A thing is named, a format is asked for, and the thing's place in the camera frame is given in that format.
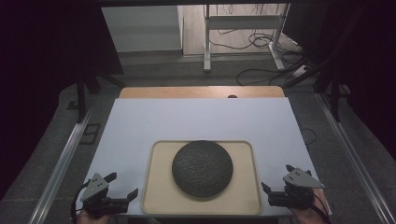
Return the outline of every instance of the black cable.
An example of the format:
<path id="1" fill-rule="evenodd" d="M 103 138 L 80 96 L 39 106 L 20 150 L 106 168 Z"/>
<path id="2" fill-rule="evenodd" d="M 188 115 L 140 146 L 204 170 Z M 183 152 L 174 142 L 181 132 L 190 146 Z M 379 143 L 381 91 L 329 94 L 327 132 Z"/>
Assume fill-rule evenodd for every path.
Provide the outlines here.
<path id="1" fill-rule="evenodd" d="M 225 12 L 226 15 L 228 15 L 227 11 L 225 10 L 225 5 L 223 5 L 223 11 Z"/>
<path id="2" fill-rule="evenodd" d="M 237 82 L 240 86 L 247 86 L 247 85 L 251 85 L 251 84 L 255 84 L 255 83 L 260 83 L 260 82 L 264 82 L 264 81 L 269 81 L 269 82 L 268 82 L 268 85 L 270 86 L 270 85 L 271 85 L 271 82 L 272 82 L 275 78 L 281 77 L 281 76 L 287 74 L 288 72 L 293 71 L 293 70 L 295 69 L 296 64 L 298 64 L 298 63 L 299 63 L 300 61 L 302 61 L 302 60 L 303 60 L 303 58 L 300 59 L 297 63 L 293 64 L 293 65 L 292 65 L 291 67 L 289 67 L 288 69 L 283 70 L 283 71 L 280 71 L 280 72 L 279 72 L 279 71 L 273 71 L 273 70 L 266 70 L 266 69 L 249 68 L 249 69 L 246 69 L 246 70 L 243 70 L 243 71 L 239 72 L 239 73 L 236 75 L 236 82 Z M 244 74 L 244 73 L 246 73 L 246 72 L 249 72 L 249 71 L 261 71 L 261 72 L 278 73 L 278 74 L 275 75 L 275 76 L 273 76 L 273 77 L 270 77 L 270 78 L 266 78 L 266 79 L 262 79 L 262 80 L 253 81 L 253 82 L 249 82 L 249 83 L 243 84 L 242 82 L 240 82 L 239 79 L 240 79 L 240 77 L 242 76 L 242 74 Z"/>
<path id="3" fill-rule="evenodd" d="M 305 51 L 295 51 L 295 50 L 286 49 L 279 42 L 277 42 L 277 50 L 280 53 L 289 53 L 289 54 L 296 54 L 296 55 L 304 55 L 304 56 L 306 56 L 306 52 Z"/>
<path id="4" fill-rule="evenodd" d="M 312 203 L 309 205 L 309 208 L 311 208 L 312 210 L 314 210 L 315 212 L 317 212 L 321 218 L 323 219 L 324 222 L 328 223 L 328 224 L 332 224 L 329 220 L 329 215 L 326 215 L 323 213 L 322 210 L 320 210 L 319 208 L 317 208 L 316 206 L 314 206 Z"/>
<path id="5" fill-rule="evenodd" d="M 256 9 L 256 15 L 259 12 L 259 8 L 257 7 L 258 4 L 254 5 L 254 8 L 250 11 L 249 15 L 251 15 L 251 13 L 254 11 L 254 9 Z"/>
<path id="6" fill-rule="evenodd" d="M 329 216 L 329 212 L 327 211 L 326 206 L 324 205 L 323 201 L 318 197 L 318 195 L 314 194 L 314 196 L 319 200 L 319 202 L 323 206 L 323 209 L 324 209 L 324 211 L 326 213 L 326 216 L 328 217 Z"/>
<path id="7" fill-rule="evenodd" d="M 310 143 L 305 143 L 307 146 L 313 144 L 315 141 L 317 141 L 317 134 L 314 132 L 314 130 L 312 129 L 308 129 L 308 128 L 303 128 L 300 129 L 300 131 L 311 131 L 311 133 L 314 135 L 314 140 L 312 140 Z"/>
<path id="8" fill-rule="evenodd" d="M 288 82 L 289 79 L 291 79 L 293 77 L 293 74 L 290 74 L 287 78 L 285 78 L 285 80 L 283 81 L 283 86 L 286 85 L 286 83 Z"/>
<path id="9" fill-rule="evenodd" d="M 286 62 L 286 63 L 296 63 L 296 62 L 291 62 L 291 61 L 285 59 L 285 55 L 299 55 L 299 56 L 303 56 L 302 53 L 282 53 L 282 54 L 281 54 L 281 58 L 282 58 L 282 60 L 283 60 L 284 62 Z"/>
<path id="10" fill-rule="evenodd" d="M 236 48 L 236 47 L 232 47 L 232 46 L 228 46 L 228 45 L 213 43 L 210 39 L 209 39 L 209 42 L 210 42 L 211 44 L 213 44 L 213 45 L 221 46 L 221 47 L 228 48 L 228 49 L 247 49 L 248 47 L 250 47 L 250 46 L 253 45 L 253 43 L 250 43 L 249 45 L 244 46 L 244 47 L 242 47 L 242 48 Z"/>
<path id="11" fill-rule="evenodd" d="M 71 206 L 70 206 L 70 220 L 72 220 L 72 222 L 73 222 L 74 224 L 77 223 L 76 201 L 77 201 L 78 195 L 79 195 L 79 193 L 80 193 L 83 189 L 87 188 L 87 186 L 88 186 L 89 183 L 90 183 L 90 180 L 89 180 L 87 183 L 84 183 L 83 185 L 81 185 L 81 186 L 78 188 L 78 190 L 76 191 L 75 197 L 74 197 L 74 199 L 73 199 L 73 202 L 72 202 L 72 204 L 71 204 Z"/>
<path id="12" fill-rule="evenodd" d="M 265 11 L 264 11 L 264 15 L 267 15 L 267 10 L 268 10 L 268 4 L 265 4 Z"/>
<path id="13" fill-rule="evenodd" d="M 262 4 L 262 8 L 264 7 L 264 4 Z M 262 10 L 260 10 L 260 15 L 262 14 Z"/>
<path id="14" fill-rule="evenodd" d="M 279 4 L 276 5 L 276 12 L 275 14 L 277 15 L 277 10 L 279 9 Z"/>
<path id="15" fill-rule="evenodd" d="M 230 4 L 230 6 L 228 7 L 228 13 L 233 14 L 233 4 Z"/>
<path id="16" fill-rule="evenodd" d="M 268 46 L 272 41 L 272 37 L 266 34 L 257 34 L 256 32 L 257 30 L 254 30 L 254 33 L 248 37 L 248 41 L 250 42 L 250 44 L 253 44 L 257 48 Z M 264 41 L 264 44 L 257 44 L 256 42 L 258 40 Z"/>
<path id="17" fill-rule="evenodd" d="M 229 30 L 229 31 L 226 31 L 226 32 L 221 32 L 220 30 L 218 30 L 218 33 L 219 33 L 219 35 L 226 35 L 226 34 L 229 34 L 231 32 L 237 31 L 237 30 L 238 29 L 233 29 L 233 30 Z"/>

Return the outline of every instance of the wooden tray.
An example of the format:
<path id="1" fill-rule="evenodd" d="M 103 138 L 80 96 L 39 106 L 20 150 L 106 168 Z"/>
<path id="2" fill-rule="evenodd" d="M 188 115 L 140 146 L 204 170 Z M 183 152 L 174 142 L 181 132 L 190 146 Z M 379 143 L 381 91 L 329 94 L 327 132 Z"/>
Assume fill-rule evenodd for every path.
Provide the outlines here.
<path id="1" fill-rule="evenodd" d="M 172 162 L 188 141 L 154 144 L 148 166 L 142 208 L 148 214 L 257 215 L 262 211 L 253 150 L 248 142 L 218 141 L 233 160 L 229 186 L 210 200 L 197 200 L 184 193 L 172 176 Z"/>

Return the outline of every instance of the white surface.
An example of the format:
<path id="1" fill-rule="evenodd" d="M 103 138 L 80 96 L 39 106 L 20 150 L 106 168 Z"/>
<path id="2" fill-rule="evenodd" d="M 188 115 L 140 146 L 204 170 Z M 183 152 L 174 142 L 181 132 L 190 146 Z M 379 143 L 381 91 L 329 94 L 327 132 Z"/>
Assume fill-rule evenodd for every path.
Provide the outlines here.
<path id="1" fill-rule="evenodd" d="M 117 52 L 181 49 L 177 6 L 103 7 Z"/>
<path id="2" fill-rule="evenodd" d="M 259 184 L 263 181 L 272 190 L 285 186 L 286 164 L 309 169 L 318 178 L 285 97 L 117 99 L 86 179 L 94 173 L 117 172 L 108 196 L 124 198 L 139 188 L 127 215 L 145 215 L 141 201 L 153 145 L 160 140 L 200 139 L 249 142 Z M 290 214 L 287 208 L 270 206 L 263 192 L 262 204 L 261 216 Z"/>

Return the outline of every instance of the table leg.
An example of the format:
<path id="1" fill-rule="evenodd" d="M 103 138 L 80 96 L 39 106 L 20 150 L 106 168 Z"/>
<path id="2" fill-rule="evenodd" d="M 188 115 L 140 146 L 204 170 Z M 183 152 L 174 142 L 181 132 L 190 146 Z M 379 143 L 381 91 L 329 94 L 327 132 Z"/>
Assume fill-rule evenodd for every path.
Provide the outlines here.
<path id="1" fill-rule="evenodd" d="M 209 5 L 206 5 L 205 15 L 205 50 L 204 50 L 204 71 L 210 72 L 210 41 L 209 41 Z"/>
<path id="2" fill-rule="evenodd" d="M 280 34 L 282 33 L 283 24 L 285 23 L 286 14 L 288 13 L 289 5 L 290 4 L 286 4 L 285 7 L 283 8 L 283 10 L 280 14 L 279 24 L 275 31 L 274 39 L 268 45 L 268 48 L 271 51 L 271 55 L 274 58 L 277 70 L 285 70 L 285 66 L 282 63 L 282 59 L 279 57 L 279 51 L 277 50 L 277 43 L 279 41 Z"/>

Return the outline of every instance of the wire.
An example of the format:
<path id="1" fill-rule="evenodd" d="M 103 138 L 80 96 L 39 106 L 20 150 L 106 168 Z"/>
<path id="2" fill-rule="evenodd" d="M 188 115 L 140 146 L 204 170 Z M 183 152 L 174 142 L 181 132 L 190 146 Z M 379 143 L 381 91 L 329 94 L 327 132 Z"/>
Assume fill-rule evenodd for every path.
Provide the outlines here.
<path id="1" fill-rule="evenodd" d="M 265 11 L 264 11 L 264 15 L 267 15 L 267 9 L 268 9 L 268 4 L 265 4 Z"/>
<path id="2" fill-rule="evenodd" d="M 228 7 L 228 13 L 233 14 L 233 4 L 230 4 L 230 6 Z"/>
<path id="3" fill-rule="evenodd" d="M 254 8 L 250 11 L 249 15 L 251 15 L 251 13 L 254 11 L 254 9 L 256 9 L 256 15 L 257 15 L 257 13 L 259 13 L 258 5 L 259 4 L 255 4 Z"/>
<path id="4" fill-rule="evenodd" d="M 70 219 L 72 220 L 72 222 L 73 222 L 74 224 L 77 223 L 77 216 L 76 216 L 76 212 L 77 212 L 77 210 L 76 210 L 76 201 L 77 201 L 78 195 L 79 195 L 79 193 L 80 193 L 83 189 L 87 188 L 87 186 L 88 186 L 89 183 L 90 183 L 90 180 L 89 180 L 88 182 L 84 183 L 83 185 L 81 185 L 81 186 L 78 188 L 78 190 L 76 191 L 75 197 L 74 197 L 74 199 L 73 199 L 73 202 L 72 202 L 72 204 L 71 204 L 71 207 L 70 207 Z"/>
<path id="5" fill-rule="evenodd" d="M 281 53 L 295 53 L 295 54 L 302 54 L 302 55 L 305 55 L 305 52 L 304 51 L 295 51 L 295 50 L 289 50 L 289 49 L 286 49 L 282 44 L 280 44 L 279 42 L 277 42 L 277 46 L 278 46 L 278 50 L 281 52 Z"/>
<path id="6" fill-rule="evenodd" d="M 314 196 L 317 197 L 317 198 L 319 199 L 320 203 L 323 205 L 323 209 L 325 210 L 326 214 L 323 213 L 322 210 L 320 210 L 318 207 L 316 207 L 316 206 L 315 206 L 314 204 L 312 204 L 312 203 L 309 204 L 309 207 L 310 207 L 312 210 L 314 210 L 315 212 L 317 212 L 317 213 L 322 217 L 322 219 L 323 219 L 324 222 L 329 223 L 329 224 L 332 224 L 332 223 L 330 222 L 330 218 L 329 218 L 329 214 L 328 214 L 328 212 L 327 212 L 327 209 L 326 209 L 326 207 L 324 207 L 324 203 L 322 202 L 322 200 L 321 200 L 318 196 L 316 196 L 315 194 L 314 194 Z"/>
<path id="7" fill-rule="evenodd" d="M 210 39 L 209 39 L 209 42 L 210 42 L 211 44 L 213 44 L 213 45 L 221 46 L 221 47 L 228 48 L 228 49 L 247 49 L 248 47 L 250 47 L 250 46 L 253 45 L 253 43 L 250 43 L 249 45 L 244 46 L 244 47 L 242 47 L 242 48 L 236 48 L 236 47 L 232 47 L 232 46 L 228 46 L 228 45 L 213 43 Z"/>
<path id="8" fill-rule="evenodd" d="M 276 5 L 276 12 L 275 14 L 277 15 L 277 10 L 279 9 L 279 4 Z"/>
<path id="9" fill-rule="evenodd" d="M 315 141 L 317 141 L 318 137 L 317 137 L 317 134 L 314 132 L 314 130 L 308 129 L 308 128 L 303 128 L 303 129 L 300 129 L 300 131 L 311 131 L 311 133 L 314 135 L 314 140 L 312 140 L 310 143 L 304 142 L 306 146 L 309 146 L 309 145 L 313 144 Z"/>
<path id="10" fill-rule="evenodd" d="M 282 60 L 285 61 L 286 63 L 296 63 L 296 62 L 291 62 L 291 61 L 286 60 L 285 55 L 302 55 L 303 56 L 303 54 L 301 54 L 301 53 L 282 53 L 282 56 L 281 56 Z"/>
<path id="11" fill-rule="evenodd" d="M 265 4 L 268 6 L 268 4 Z M 262 4 L 262 8 L 264 7 L 264 4 Z M 262 14 L 262 10 L 260 10 L 260 15 Z"/>
<path id="12" fill-rule="evenodd" d="M 323 201 L 318 197 L 318 195 L 314 194 L 314 196 L 319 200 L 321 205 L 323 206 L 324 212 L 326 213 L 326 216 L 329 216 L 329 212 L 326 209 L 326 206 L 324 205 Z"/>
<path id="13" fill-rule="evenodd" d="M 216 15 L 218 16 L 219 15 L 219 5 L 216 5 Z M 218 30 L 218 33 L 219 33 L 219 35 L 226 35 L 226 34 L 229 34 L 229 33 L 231 33 L 231 32 L 234 32 L 234 31 L 237 31 L 238 29 L 233 29 L 233 30 L 230 30 L 230 31 L 226 31 L 226 32 L 221 32 L 220 30 Z"/>
<path id="14" fill-rule="evenodd" d="M 285 80 L 283 81 L 283 86 L 286 85 L 286 83 L 288 82 L 288 80 L 293 77 L 293 74 L 290 74 L 287 78 L 285 78 Z"/>
<path id="15" fill-rule="evenodd" d="M 275 78 L 281 77 L 281 76 L 287 74 L 288 72 L 293 71 L 293 70 L 296 68 L 295 66 L 296 66 L 297 64 L 299 65 L 299 63 L 302 62 L 302 61 L 303 61 L 303 58 L 300 59 L 297 63 L 295 63 L 295 64 L 293 64 L 292 66 L 290 66 L 288 69 L 283 70 L 283 71 L 281 71 L 281 72 L 279 72 L 279 71 L 274 71 L 274 70 L 259 69 L 259 68 L 249 68 L 249 69 L 246 69 L 246 70 L 243 70 L 243 71 L 239 72 L 239 73 L 236 75 L 236 82 L 237 82 L 240 86 L 247 86 L 247 85 L 251 85 L 251 84 L 255 84 L 255 83 L 260 83 L 260 82 L 268 81 L 268 85 L 271 86 L 271 82 L 272 82 Z M 268 72 L 268 73 L 277 73 L 277 75 L 275 75 L 275 76 L 273 76 L 273 77 L 266 78 L 266 79 L 262 79 L 262 80 L 258 80 L 258 81 L 252 81 L 252 82 L 249 82 L 249 83 L 245 83 L 245 84 L 244 84 L 244 83 L 242 83 L 239 79 L 240 79 L 240 77 L 241 77 L 243 74 L 245 74 L 246 72 L 249 72 L 249 71 L 260 71 L 260 72 Z"/>

